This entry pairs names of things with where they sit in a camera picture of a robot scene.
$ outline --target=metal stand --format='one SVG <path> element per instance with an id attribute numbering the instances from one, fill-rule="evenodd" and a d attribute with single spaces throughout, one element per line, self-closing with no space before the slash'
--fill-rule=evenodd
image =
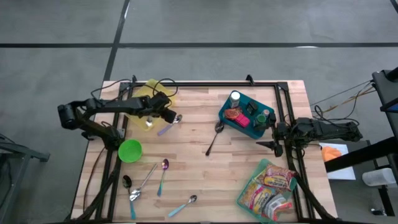
<path id="1" fill-rule="evenodd" d="M 5 196 L 5 202 L 3 208 L 0 213 L 0 223 L 5 223 L 7 217 L 16 201 L 18 192 L 21 188 L 22 179 L 24 178 L 25 171 L 29 164 L 30 158 L 39 159 L 40 162 L 47 162 L 49 160 L 50 154 L 49 153 L 41 153 L 37 152 L 33 149 L 29 149 L 28 147 L 21 146 L 19 144 L 14 144 L 9 141 L 5 141 L 0 139 L 0 149 L 3 149 L 10 153 L 2 153 L 2 165 L 6 162 L 7 159 L 20 159 L 21 164 L 16 172 L 16 178 L 12 180 L 11 188 L 8 191 L 8 194 Z"/>
<path id="2" fill-rule="evenodd" d="M 378 164 L 377 164 L 377 160 L 373 160 L 373 164 L 374 164 L 374 168 L 376 169 L 376 170 L 378 170 L 378 169 L 383 169 L 383 168 L 391 168 L 391 166 L 390 165 L 384 165 L 384 166 L 379 166 Z M 378 191 L 379 191 L 379 195 L 380 195 L 380 198 L 381 198 L 381 202 L 382 202 L 382 204 L 383 204 L 383 207 L 384 207 L 384 213 L 387 215 L 387 216 L 390 216 L 390 217 L 394 217 L 395 216 L 395 213 L 394 213 L 394 208 L 392 207 L 392 204 L 391 204 L 391 201 L 390 201 L 390 197 L 388 196 L 388 189 L 387 189 L 387 186 L 386 185 L 382 185 L 379 189 L 378 189 Z"/>
<path id="3" fill-rule="evenodd" d="M 344 169 L 362 162 L 377 159 L 383 156 L 397 152 L 397 139 L 395 137 L 387 138 L 378 143 L 364 147 L 360 150 L 345 154 L 343 156 L 325 162 L 327 172 Z"/>

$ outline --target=metal spoon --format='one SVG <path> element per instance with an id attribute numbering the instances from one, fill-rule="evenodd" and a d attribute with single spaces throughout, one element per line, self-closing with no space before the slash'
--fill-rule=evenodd
<path id="1" fill-rule="evenodd" d="M 164 173 L 167 170 L 167 168 L 169 168 L 169 161 L 167 159 L 163 160 L 162 168 L 163 168 L 162 180 L 160 181 L 159 190 L 157 191 L 157 196 L 159 197 L 162 195 Z"/>
<path id="2" fill-rule="evenodd" d="M 197 201 L 197 198 L 198 198 L 198 197 L 197 197 L 196 195 L 192 195 L 192 196 L 189 198 L 188 203 L 183 204 L 183 205 L 179 206 L 178 208 L 176 208 L 174 211 L 170 212 L 170 213 L 169 213 L 169 217 L 172 217 L 173 215 L 177 214 L 179 211 L 181 211 L 181 209 L 183 209 L 183 208 L 184 208 L 185 206 L 187 206 L 189 203 L 196 202 L 196 201 Z"/>
<path id="3" fill-rule="evenodd" d="M 130 188 L 132 185 L 132 180 L 128 175 L 123 176 L 123 187 L 127 189 L 127 192 L 130 194 Z M 134 211 L 134 206 L 132 205 L 132 201 L 130 201 L 130 213 L 131 219 L 136 219 L 136 212 Z"/>
<path id="4" fill-rule="evenodd" d="M 210 155 L 211 147 L 213 147 L 213 143 L 214 143 L 214 140 L 216 140 L 217 134 L 224 130 L 224 123 L 222 121 L 217 122 L 216 126 L 215 126 L 215 130 L 216 130 L 216 136 L 214 136 L 213 141 L 211 142 L 211 144 L 209 146 L 209 149 L 207 149 L 206 156 Z"/>
<path id="5" fill-rule="evenodd" d="M 141 184 L 141 186 L 135 190 L 133 190 L 130 194 L 130 201 L 134 201 L 136 200 L 140 195 L 141 195 L 141 188 L 145 185 L 145 183 L 147 182 L 147 180 L 149 179 L 149 177 L 152 175 L 152 173 L 155 171 L 157 167 L 157 164 L 155 164 L 153 166 L 153 168 L 150 170 L 150 172 L 148 173 L 147 177 L 145 178 L 145 180 L 143 181 L 143 183 Z"/>
<path id="6" fill-rule="evenodd" d="M 173 123 L 167 125 L 164 129 L 160 130 L 160 131 L 157 133 L 157 135 L 158 135 L 158 136 L 161 136 L 161 135 L 164 134 L 167 130 L 169 130 L 174 124 L 179 123 L 181 120 L 182 120 L 182 115 L 181 115 L 181 114 L 177 115 L 177 116 L 174 118 Z"/>

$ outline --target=wooden table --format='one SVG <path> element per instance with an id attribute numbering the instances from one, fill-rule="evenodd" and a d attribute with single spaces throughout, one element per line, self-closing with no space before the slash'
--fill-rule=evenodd
<path id="1" fill-rule="evenodd" d="M 295 117 L 311 118 L 304 82 L 287 82 Z M 104 89 L 101 98 L 112 99 L 117 96 L 118 90 L 119 84 Z M 182 114 L 183 119 L 164 135 L 157 136 L 157 132 L 167 125 L 164 121 L 149 132 L 141 131 L 132 122 L 128 123 L 126 139 L 140 141 L 144 153 L 139 162 L 122 163 L 114 208 L 114 222 L 132 221 L 127 190 L 123 188 L 121 177 L 129 175 L 133 179 L 133 186 L 138 187 L 155 163 L 159 165 L 157 170 L 144 186 L 141 197 L 134 202 L 137 213 L 136 222 L 256 222 L 252 216 L 235 204 L 235 200 L 261 159 L 268 159 L 278 166 L 287 167 L 286 154 L 276 158 L 270 149 L 255 144 L 255 140 L 225 126 L 224 131 L 218 135 L 210 156 L 205 156 L 215 135 L 214 127 L 218 121 L 218 112 L 231 90 L 238 90 L 272 107 L 277 114 L 275 91 L 270 87 L 180 87 L 172 110 L 177 114 Z M 282 102 L 287 114 L 283 94 Z M 113 116 L 113 114 L 97 114 L 95 121 L 112 123 Z M 261 140 L 270 141 L 271 134 L 271 131 L 267 130 Z M 103 147 L 101 139 L 91 141 L 88 145 L 72 218 L 82 213 L 87 181 L 94 161 Z M 95 170 L 88 190 L 86 206 L 90 204 L 100 188 L 105 154 L 101 155 Z M 162 196 L 158 197 L 157 189 L 162 176 L 161 162 L 165 158 L 170 161 L 170 167 L 165 174 Z M 307 147 L 304 161 L 311 191 L 326 210 L 336 217 L 335 203 L 319 147 Z M 305 198 L 301 190 L 299 192 L 304 217 L 308 217 L 304 204 Z M 173 209 L 187 202 L 193 194 L 198 196 L 196 203 L 184 208 L 172 218 L 167 216 Z M 108 197 L 105 198 L 104 217 L 108 211 L 109 195 L 110 191 L 108 191 Z M 280 221 L 296 220 L 294 208 L 289 213 L 280 216 Z"/>

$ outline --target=blue handled spoon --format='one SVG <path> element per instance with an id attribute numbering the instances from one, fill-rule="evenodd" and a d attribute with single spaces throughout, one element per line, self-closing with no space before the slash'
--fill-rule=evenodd
<path id="1" fill-rule="evenodd" d="M 127 189 L 130 195 L 130 188 L 132 186 L 132 180 L 128 175 L 123 176 L 123 187 Z M 131 212 L 131 219 L 136 219 L 136 212 L 134 211 L 134 206 L 132 205 L 132 201 L 130 201 L 130 212 Z"/>
<path id="2" fill-rule="evenodd" d="M 167 159 L 164 159 L 162 162 L 162 169 L 163 169 L 163 174 L 162 174 L 162 180 L 160 181 L 159 185 L 159 190 L 157 191 L 157 196 L 162 196 L 162 188 L 163 188 L 163 179 L 164 179 L 164 173 L 169 168 L 169 161 Z"/>
<path id="3" fill-rule="evenodd" d="M 187 206 L 189 203 L 196 202 L 196 201 L 197 201 L 197 198 L 198 198 L 198 197 L 197 197 L 196 195 L 192 195 L 192 196 L 189 198 L 188 203 L 185 203 L 185 204 L 179 206 L 178 208 L 176 208 L 174 211 L 170 212 L 170 213 L 169 213 L 169 217 L 172 217 L 172 216 L 174 216 L 175 214 L 177 214 L 179 211 L 181 211 L 181 209 L 183 209 L 183 208 L 184 208 L 185 206 Z"/>

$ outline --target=bottle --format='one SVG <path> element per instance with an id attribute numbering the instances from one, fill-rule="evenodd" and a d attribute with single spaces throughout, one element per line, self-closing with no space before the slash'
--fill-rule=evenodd
<path id="1" fill-rule="evenodd" d="M 262 111 L 262 114 L 263 114 L 266 118 L 268 118 L 268 116 L 269 116 L 269 110 L 267 110 L 267 109 L 263 110 L 263 111 Z"/>
<path id="2" fill-rule="evenodd" d="M 365 172 L 362 174 L 362 180 L 366 185 L 371 187 L 396 183 L 391 168 Z"/>
<path id="3" fill-rule="evenodd" d="M 261 131 L 266 128 L 267 118 L 263 114 L 257 115 L 254 119 L 254 130 Z"/>
<path id="4" fill-rule="evenodd" d="M 235 108 L 237 106 L 239 106 L 239 99 L 241 98 L 241 95 L 236 92 L 233 91 L 230 96 L 229 96 L 229 101 L 231 102 L 231 108 Z"/>

